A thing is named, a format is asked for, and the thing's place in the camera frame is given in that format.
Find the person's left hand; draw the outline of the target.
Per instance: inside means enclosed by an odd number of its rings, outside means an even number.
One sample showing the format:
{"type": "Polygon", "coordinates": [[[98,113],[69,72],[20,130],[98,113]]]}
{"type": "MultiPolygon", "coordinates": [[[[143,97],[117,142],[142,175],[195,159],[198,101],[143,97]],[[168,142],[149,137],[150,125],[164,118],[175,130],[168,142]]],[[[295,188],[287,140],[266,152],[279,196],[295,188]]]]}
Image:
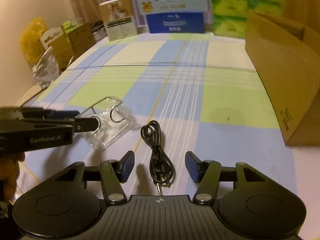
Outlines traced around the person's left hand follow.
{"type": "Polygon", "coordinates": [[[3,195],[10,200],[17,188],[17,179],[20,174],[19,162],[25,160],[25,153],[13,154],[12,158],[1,157],[1,182],[3,182],[3,195]]]}

